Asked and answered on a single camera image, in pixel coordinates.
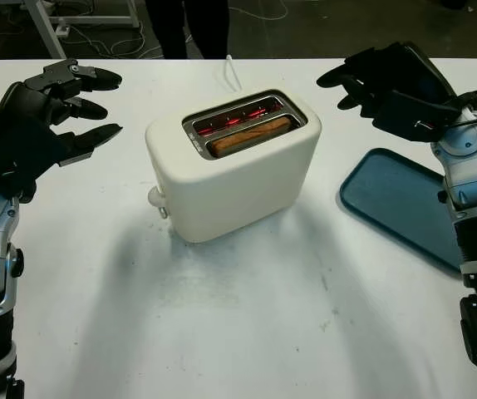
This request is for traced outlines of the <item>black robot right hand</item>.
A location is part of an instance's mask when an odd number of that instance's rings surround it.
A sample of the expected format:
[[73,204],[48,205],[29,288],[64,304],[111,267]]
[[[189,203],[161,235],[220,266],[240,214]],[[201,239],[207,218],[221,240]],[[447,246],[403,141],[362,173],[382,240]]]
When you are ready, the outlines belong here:
[[455,97],[450,83],[412,42],[358,52],[318,77],[317,85],[342,86],[347,94],[338,108],[345,111],[359,106],[364,118],[375,117],[393,91],[437,105]]

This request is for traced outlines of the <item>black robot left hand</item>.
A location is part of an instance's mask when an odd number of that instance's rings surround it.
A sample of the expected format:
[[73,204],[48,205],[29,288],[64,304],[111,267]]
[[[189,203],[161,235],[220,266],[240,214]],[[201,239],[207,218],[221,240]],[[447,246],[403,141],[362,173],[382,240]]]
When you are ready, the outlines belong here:
[[11,84],[0,101],[0,195],[31,202],[37,179],[53,165],[85,160],[115,137],[121,130],[116,123],[80,135],[71,131],[58,135],[52,127],[69,118],[104,120],[107,109],[80,94],[113,91],[121,82],[113,71],[66,59]]

